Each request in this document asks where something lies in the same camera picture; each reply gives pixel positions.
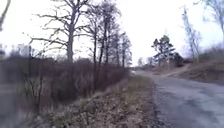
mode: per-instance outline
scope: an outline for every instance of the dirt shoulder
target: dirt shoulder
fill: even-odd
[[[224,85],[224,62],[210,62],[191,66],[177,77]]]
[[[25,123],[26,127],[160,127],[153,102],[154,83],[132,76],[105,93],[58,109],[45,110]]]

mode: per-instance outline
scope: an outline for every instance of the shrub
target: shrub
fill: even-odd
[[[200,61],[205,62],[208,60],[224,60],[224,48],[221,44],[214,45],[211,48],[205,50],[199,55]]]
[[[99,82],[94,87],[93,63],[85,58],[68,63],[51,58],[14,56],[2,61],[1,67],[4,82],[23,83],[22,93],[35,111],[45,105],[67,103],[103,91],[128,73],[127,69],[117,65],[102,66]]]

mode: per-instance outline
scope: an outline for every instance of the sky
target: sky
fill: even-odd
[[[8,15],[0,33],[0,43],[12,45],[28,43],[30,38],[23,34],[41,35],[40,25],[44,22],[34,20],[32,14],[38,14],[49,8],[47,0],[12,0]],[[0,13],[6,5],[7,0],[0,0]],[[140,57],[144,59],[155,54],[151,48],[156,38],[167,34],[171,43],[182,56],[188,55],[185,41],[185,31],[181,14],[182,7],[186,5],[189,9],[189,20],[194,28],[201,33],[201,49],[206,49],[214,44],[220,43],[222,33],[214,22],[205,22],[203,17],[211,19],[205,12],[203,5],[193,5],[197,0],[117,0],[118,8],[121,10],[121,27],[127,32],[133,53],[133,65],[137,64]],[[75,44],[79,49],[82,42]]]

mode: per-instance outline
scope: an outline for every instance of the road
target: road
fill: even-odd
[[[16,88],[3,82],[0,72],[0,128],[14,128],[16,117]]]
[[[224,87],[216,84],[155,76],[138,71],[157,84],[159,119],[171,128],[224,128]]]

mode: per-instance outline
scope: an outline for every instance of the tree branch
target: tree branch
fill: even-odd
[[[50,24],[52,21],[59,21],[59,22],[65,24],[65,25],[69,25],[68,22],[66,20],[64,20],[66,16],[58,17],[57,14],[56,15],[40,15],[40,14],[37,14],[37,16],[40,17],[40,18],[51,18],[51,20],[48,23],[46,23],[45,26]]]
[[[66,50],[66,48],[63,48],[63,45],[60,46],[60,47],[53,47],[53,48],[48,48],[48,49],[45,49],[44,52],[48,52],[48,51],[51,51],[51,50],[55,50],[55,49],[63,49],[63,50]]]
[[[75,19],[75,22],[74,22],[74,25],[76,25],[77,24],[77,22],[78,22],[78,20],[79,20],[79,17],[81,16],[81,12],[78,12],[78,16],[76,17],[76,19]]]
[[[83,5],[86,5],[88,1],[89,1],[89,0],[83,0],[83,1],[80,3],[80,0],[78,0],[78,3],[77,3],[77,5],[78,5],[78,10],[79,10]]]
[[[89,25],[83,25],[83,26],[78,26],[76,28],[74,28],[74,30],[84,30],[85,28],[89,27]]]
[[[72,14],[71,14],[71,12],[70,11],[68,11],[67,9],[63,9],[64,11],[66,11],[67,13],[68,13],[68,15],[69,16],[71,16]]]
[[[69,7],[73,8],[74,6],[73,6],[69,1],[68,1],[68,0],[64,0],[64,2],[65,2]]]
[[[43,30],[54,30],[54,35],[57,33],[57,32],[62,32],[64,33],[66,36],[68,36],[68,33],[67,33],[67,30],[66,28],[65,29],[61,29],[61,28],[42,28]]]
[[[200,2],[202,2],[202,0],[199,0],[199,1],[197,1],[197,2],[193,2],[193,5],[197,5],[197,4],[199,4]]]
[[[35,40],[46,41],[46,42],[49,42],[50,44],[56,43],[56,44],[67,46],[66,43],[63,43],[63,42],[60,42],[60,41],[57,41],[57,40],[50,40],[50,39],[45,39],[45,38],[32,38],[32,41],[35,41]]]
[[[89,34],[75,34],[75,35],[73,35],[73,37],[79,37],[79,36],[88,36],[88,37],[92,37],[92,35],[89,35]]]

